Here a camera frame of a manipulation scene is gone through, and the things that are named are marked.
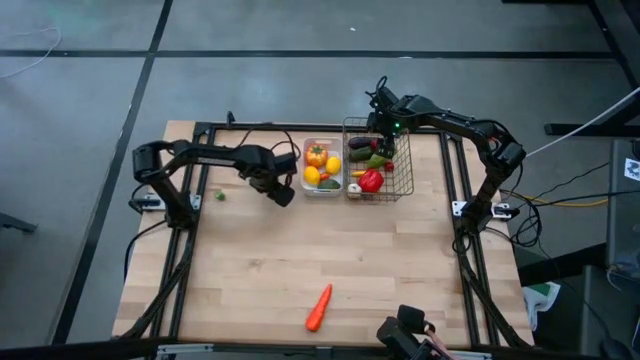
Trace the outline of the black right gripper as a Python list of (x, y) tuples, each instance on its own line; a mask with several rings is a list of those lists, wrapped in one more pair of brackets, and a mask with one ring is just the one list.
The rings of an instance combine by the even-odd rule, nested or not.
[(387, 87), (367, 92), (367, 95), (370, 97), (369, 105), (372, 108), (367, 118), (367, 130), (385, 137), (378, 139), (378, 155), (388, 157), (390, 151), (393, 158), (398, 149), (395, 137), (402, 131), (401, 121), (392, 113), (392, 107), (399, 98)]

